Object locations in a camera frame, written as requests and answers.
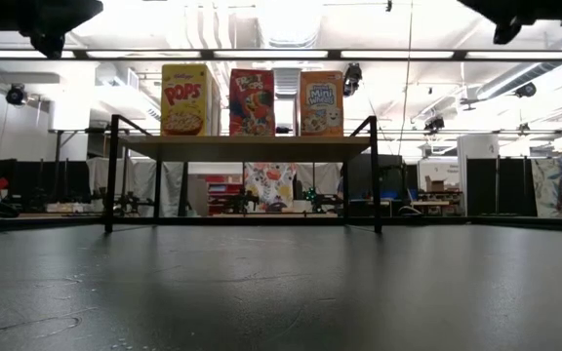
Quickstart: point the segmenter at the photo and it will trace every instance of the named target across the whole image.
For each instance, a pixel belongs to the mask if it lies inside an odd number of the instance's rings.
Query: red cereal box
[[[231,70],[229,135],[274,137],[274,132],[274,73]]]

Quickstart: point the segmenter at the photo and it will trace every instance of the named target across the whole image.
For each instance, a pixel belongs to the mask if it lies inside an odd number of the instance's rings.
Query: cardboard box
[[[343,137],[342,77],[339,71],[301,72],[301,136]]]
[[[205,64],[162,67],[162,136],[217,136],[221,94]]]
[[[445,191],[444,180],[431,180],[430,176],[426,176],[426,192]]]
[[[233,69],[229,82],[229,135],[272,136],[274,73],[269,70]]]

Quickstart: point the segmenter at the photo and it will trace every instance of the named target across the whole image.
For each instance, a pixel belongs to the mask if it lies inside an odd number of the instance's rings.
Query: cable
[[[4,143],[4,134],[6,133],[6,124],[8,123],[8,107],[10,106],[9,103],[6,103],[6,110],[4,111],[4,126],[1,129],[0,135],[0,158],[1,158],[1,148]]]
[[[413,39],[414,30],[414,0],[411,0],[411,11],[409,14],[409,48],[407,51],[407,79],[405,80],[405,102],[402,110],[402,127],[400,127],[400,138],[398,140],[398,156],[402,148],[402,133],[405,130],[405,122],[407,122],[407,96],[409,95],[409,71],[411,70],[411,40]]]
[[[43,105],[43,99],[42,97],[38,98],[38,107],[36,107],[38,109],[38,112],[36,112],[36,125],[34,126],[34,128],[38,128],[38,122],[40,121],[40,108]]]
[[[375,117],[377,117],[377,127],[379,127],[379,131],[382,134],[382,139],[387,141],[387,137],[385,136],[385,131],[381,127],[381,121],[379,120],[379,116],[377,116],[377,111],[375,110],[375,107],[372,105],[372,100],[370,99],[370,94],[368,93],[368,88],[366,87],[366,81],[362,80],[361,84],[363,85],[363,91],[366,92],[366,99],[368,100],[368,103],[370,103],[370,109],[372,109],[372,114]],[[387,148],[389,149],[389,153],[393,155],[394,152],[391,150],[391,145],[389,145],[389,142],[387,143]]]

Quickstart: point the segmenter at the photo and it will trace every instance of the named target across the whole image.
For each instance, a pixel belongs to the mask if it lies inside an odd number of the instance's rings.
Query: cartoon toucan
[[[244,105],[255,118],[265,118],[268,109],[272,107],[273,100],[271,92],[256,92],[244,99]]]

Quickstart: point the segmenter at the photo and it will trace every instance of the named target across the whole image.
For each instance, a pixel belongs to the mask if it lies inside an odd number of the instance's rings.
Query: cereal box
[[[274,136],[274,73],[233,69],[229,84],[229,134]]]
[[[301,72],[301,136],[343,137],[343,85],[338,71]]]
[[[220,93],[205,64],[162,67],[163,136],[213,136],[220,131]]]

